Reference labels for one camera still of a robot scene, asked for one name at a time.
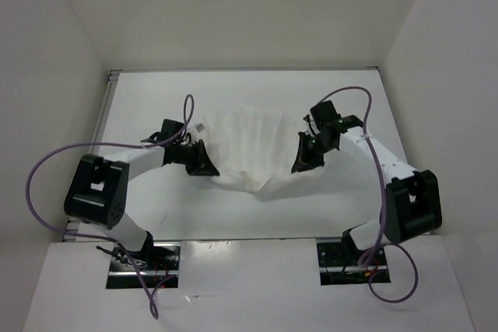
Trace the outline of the white pleated skirt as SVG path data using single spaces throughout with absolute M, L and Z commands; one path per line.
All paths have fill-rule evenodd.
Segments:
M 299 133 L 305 123 L 288 114 L 245 107 L 214 110 L 189 127 L 192 140 L 202 140 L 208 157 L 219 171 L 214 183 L 231 190 L 267 196 L 316 180 L 319 169 L 292 173 Z

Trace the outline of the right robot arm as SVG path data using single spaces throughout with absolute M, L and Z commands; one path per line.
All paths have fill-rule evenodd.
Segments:
M 435 174 L 418 171 L 401 161 L 361 127 L 342 133 L 324 129 L 315 136 L 299 133 L 292 173 L 325 165 L 324 155 L 340 151 L 367 172 L 381 178 L 381 212 L 384 215 L 343 233 L 341 255 L 349 264 L 359 264 L 376 242 L 403 243 L 442 226 L 440 192 Z

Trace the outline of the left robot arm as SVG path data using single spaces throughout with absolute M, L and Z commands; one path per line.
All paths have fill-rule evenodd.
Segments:
M 79 161 L 65 198 L 65 213 L 123 244 L 129 263 L 146 269 L 155 260 L 155 250 L 150 234 L 125 212 L 128 182 L 168 164 L 184 166 L 190 176 L 219 175 L 202 141 L 192 145 L 147 145 L 106 158 L 89 154 Z

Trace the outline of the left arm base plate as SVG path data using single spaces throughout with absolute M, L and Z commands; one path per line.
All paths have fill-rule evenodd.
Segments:
M 155 242 L 157 257 L 146 264 L 136 260 L 140 274 L 147 288 L 177 288 L 179 282 L 179 264 L 181 244 L 179 242 Z M 110 266 L 107 275 L 106 289 L 141 288 L 141 284 L 124 252 L 118 247 L 112 251 L 103 249 L 110 255 Z

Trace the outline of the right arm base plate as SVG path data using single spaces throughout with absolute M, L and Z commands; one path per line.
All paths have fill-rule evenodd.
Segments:
M 317 241 L 317 261 L 321 286 L 390 283 L 387 258 L 379 250 L 369 267 L 360 267 L 355 259 L 347 256 L 338 240 Z

